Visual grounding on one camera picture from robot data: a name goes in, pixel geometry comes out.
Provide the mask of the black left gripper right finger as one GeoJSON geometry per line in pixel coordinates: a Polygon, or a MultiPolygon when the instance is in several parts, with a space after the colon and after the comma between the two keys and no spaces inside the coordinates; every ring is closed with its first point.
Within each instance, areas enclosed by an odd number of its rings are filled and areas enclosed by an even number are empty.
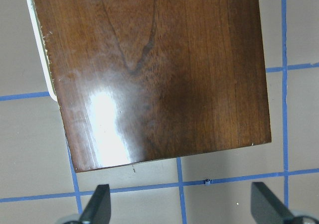
{"type": "Polygon", "coordinates": [[[250,211],[257,224],[290,224],[295,217],[263,182],[251,184],[250,211]]]}

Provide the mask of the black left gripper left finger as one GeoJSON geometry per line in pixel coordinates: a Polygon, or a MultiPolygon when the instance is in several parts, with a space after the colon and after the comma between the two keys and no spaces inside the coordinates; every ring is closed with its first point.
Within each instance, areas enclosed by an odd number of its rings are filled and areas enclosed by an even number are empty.
{"type": "Polygon", "coordinates": [[[81,224],[108,224],[111,219],[110,187],[98,185],[79,218],[81,224]]]}

